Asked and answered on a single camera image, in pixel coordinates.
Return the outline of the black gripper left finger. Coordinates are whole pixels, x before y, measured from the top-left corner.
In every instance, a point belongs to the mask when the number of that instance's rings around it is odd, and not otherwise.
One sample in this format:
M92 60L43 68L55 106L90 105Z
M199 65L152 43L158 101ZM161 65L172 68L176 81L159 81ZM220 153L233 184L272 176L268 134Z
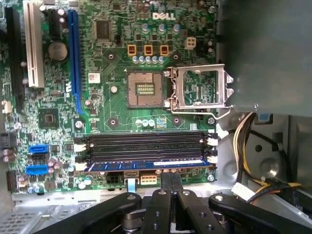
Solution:
M39 234L168 234L172 173L163 173L151 196L119 194L38 231Z

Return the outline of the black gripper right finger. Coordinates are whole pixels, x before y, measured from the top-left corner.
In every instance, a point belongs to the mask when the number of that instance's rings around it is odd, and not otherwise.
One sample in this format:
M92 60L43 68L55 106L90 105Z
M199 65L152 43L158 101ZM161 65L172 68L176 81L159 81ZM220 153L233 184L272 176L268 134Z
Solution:
M227 194L213 194L208 206L191 190L185 190L178 173L172 173L172 189L181 211L177 223L196 234L231 234L235 228L224 228L216 213L238 224L248 234L310 234L312 229L277 214L263 210Z

